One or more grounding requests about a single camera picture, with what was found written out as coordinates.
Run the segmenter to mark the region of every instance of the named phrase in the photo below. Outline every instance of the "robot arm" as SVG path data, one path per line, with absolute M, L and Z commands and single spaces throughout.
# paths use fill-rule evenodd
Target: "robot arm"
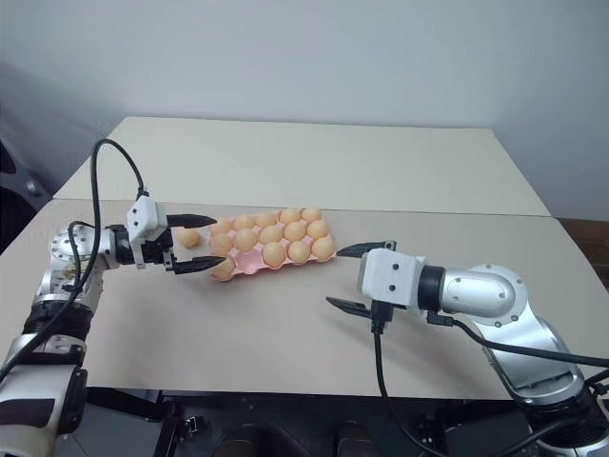
M 128 228 L 101 230 L 95 264 L 82 290 L 65 312 L 52 335 L 0 381 L 0 456 L 52 455 L 57 435 L 71 433 L 82 417 L 87 372 L 81 368 L 90 321 L 102 293 L 108 269 L 136 264 L 164 265 L 176 274 L 201 271 L 224 261 L 223 257 L 195 257 L 178 262 L 173 255 L 170 227 L 203 227 L 216 222 L 193 214 L 169 215 L 147 195 L 128 212 Z M 73 239 L 81 265 L 91 259 L 94 228 L 76 225 Z M 23 333 L 16 337 L 6 361 L 14 357 L 44 328 L 69 300 L 75 287 L 75 259 L 67 230 L 49 244 L 50 263 L 36 291 Z
M 328 301 L 351 314 L 369 317 L 372 331 L 383 333 L 393 308 L 414 315 L 427 311 L 431 324 L 451 325 L 440 316 L 462 313 L 484 339 L 506 345 L 568 352 L 556 331 L 537 317 L 525 283 L 509 268 L 480 265 L 468 270 L 427 265 L 424 257 L 395 252 L 393 241 L 345 248 L 338 255 L 362 257 L 358 290 L 372 299 L 362 304 L 336 298 Z M 539 442 L 551 455 L 605 455 L 609 452 L 606 410 L 584 384 L 577 365 L 484 348 L 492 367 L 519 404 L 535 431 L 558 419 L 582 418 Z

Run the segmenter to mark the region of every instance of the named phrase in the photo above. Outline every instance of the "egg tray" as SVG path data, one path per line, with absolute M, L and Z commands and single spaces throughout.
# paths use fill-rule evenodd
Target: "egg tray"
M 284 228 L 286 226 L 286 224 L 284 224 L 283 222 L 281 222 L 279 220 L 280 216 L 281 216 L 281 211 L 270 211 L 273 212 L 276 216 L 277 216 L 277 223 L 274 224 L 274 226 L 279 227 L 282 230 L 282 233 L 284 232 Z M 254 218 L 254 220 L 256 219 L 256 216 L 258 214 L 248 214 L 250 216 L 252 216 Z M 232 227 L 232 223 L 234 221 L 234 218 L 230 219 L 231 222 L 231 229 L 229 231 L 226 232 L 226 234 L 232 238 L 234 240 L 235 235 L 237 233 L 238 230 L 234 229 Z M 306 228 L 310 223 L 305 221 L 304 219 L 300 219 L 299 221 L 300 224 L 303 224 L 304 227 Z M 256 237 L 258 238 L 260 235 L 260 232 L 263 230 L 263 228 L 259 227 L 259 226 L 254 226 L 251 229 L 254 233 L 256 233 Z M 328 228 L 328 234 L 326 235 L 328 237 L 331 238 L 331 233 L 329 231 Z M 208 233 L 205 237 L 206 239 L 206 244 L 208 244 L 209 246 L 211 246 L 211 238 L 212 235 L 210 233 Z M 302 238 L 302 241 L 305 241 L 308 245 L 309 248 L 311 248 L 313 246 L 313 243 L 316 241 L 313 237 L 309 236 L 308 234 L 306 234 L 304 236 L 304 238 Z M 287 249 L 289 247 L 289 244 L 291 243 L 289 240 L 287 240 L 285 237 L 282 237 L 282 239 L 278 242 L 280 245 L 282 245 L 285 248 L 285 252 L 286 252 L 286 257 L 285 260 L 276 268 L 273 268 L 269 265 L 267 265 L 263 259 L 263 249 L 265 247 L 264 244 L 262 244 L 260 241 L 258 241 L 258 243 L 256 243 L 256 245 L 254 246 L 254 248 L 250 251 L 250 252 L 242 252 L 240 250 L 238 250 L 237 248 L 235 248 L 233 246 L 233 248 L 227 253 L 226 256 L 231 257 L 234 262 L 235 262 L 235 268 L 232 271 L 232 275 L 228 278 L 218 278 L 216 276 L 213 275 L 213 269 L 211 270 L 211 277 L 215 280 L 215 281 L 230 281 L 234 276 L 238 275 L 238 274 L 254 274 L 256 272 L 258 272 L 261 269 L 280 269 L 285 265 L 291 265 L 291 264 L 295 264 L 295 265 L 304 265 L 307 262 L 318 262 L 318 263 L 323 263 L 323 262 L 327 262 L 328 260 L 336 257 L 336 250 L 333 249 L 332 254 L 324 260 L 320 260 L 318 257 L 316 257 L 315 255 L 313 255 L 312 253 L 309 255 L 308 259 L 305 260 L 304 262 L 298 263 L 296 264 L 292 259 L 289 258 L 289 256 L 287 256 Z

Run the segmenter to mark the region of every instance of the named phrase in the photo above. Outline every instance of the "egg carton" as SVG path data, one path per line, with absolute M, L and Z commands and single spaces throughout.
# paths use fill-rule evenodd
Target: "egg carton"
M 205 241 L 211 254 L 226 257 L 211 270 L 217 281 L 261 269 L 327 262 L 336 256 L 329 226 L 315 208 L 218 218 L 207 228 Z

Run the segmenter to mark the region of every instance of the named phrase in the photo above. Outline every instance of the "white wall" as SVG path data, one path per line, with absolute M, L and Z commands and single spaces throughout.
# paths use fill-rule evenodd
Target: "white wall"
M 609 220 L 604 0 L 7 0 L 0 15 L 0 134 L 51 190 L 127 114 L 473 126 L 553 214 Z

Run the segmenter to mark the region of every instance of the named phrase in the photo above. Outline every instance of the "brown egg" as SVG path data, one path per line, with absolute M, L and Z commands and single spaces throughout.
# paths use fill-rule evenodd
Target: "brown egg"
M 319 221 L 322 218 L 322 212 L 319 208 L 311 207 L 303 209 L 301 214 L 307 222 Z
M 235 269 L 235 261 L 231 257 L 227 257 L 226 260 L 220 265 L 216 265 L 211 269 L 213 277 L 218 279 L 230 279 L 232 277 L 232 271 Z
M 261 212 L 256 216 L 256 225 L 258 227 L 268 227 L 277 224 L 277 214 L 274 212 Z
M 300 220 L 301 212 L 295 208 L 287 208 L 282 211 L 279 215 L 279 220 L 284 224 L 289 224 L 290 222 L 296 222 Z
M 201 242 L 201 235 L 196 228 L 178 227 L 175 230 L 175 237 L 185 248 L 194 248 Z
M 329 236 L 320 238 L 315 243 L 313 243 L 311 252 L 322 262 L 329 259 L 330 256 L 334 253 L 334 242 L 332 241 L 332 238 L 330 238 Z
M 289 241 L 297 241 L 305 238 L 306 228 L 300 222 L 290 222 L 284 228 L 284 237 Z
M 232 227 L 235 230 L 241 229 L 251 229 L 256 225 L 254 218 L 249 214 L 241 214 L 240 216 L 235 217 L 235 220 L 232 221 Z
M 323 219 L 321 221 L 311 222 L 306 228 L 306 234 L 315 240 L 325 237 L 327 233 L 327 223 Z
M 270 242 L 278 242 L 281 241 L 284 234 L 282 233 L 281 228 L 277 226 L 265 227 L 260 232 L 259 239 L 260 242 L 265 245 Z
M 213 255 L 227 255 L 232 249 L 232 238 L 226 233 L 218 233 L 211 237 L 211 253 Z
M 274 241 L 263 249 L 263 260 L 271 268 L 279 268 L 285 261 L 285 248 Z
M 227 233 L 232 227 L 230 219 L 227 217 L 219 217 L 216 221 L 217 222 L 215 224 L 209 226 L 209 233 L 212 235 L 217 235 L 218 233 Z
M 235 248 L 241 252 L 250 252 L 258 243 L 258 237 L 251 228 L 242 228 L 235 235 Z
M 304 241 L 295 241 L 289 245 L 287 256 L 294 261 L 295 264 L 303 264 L 308 260 L 311 254 L 311 247 Z

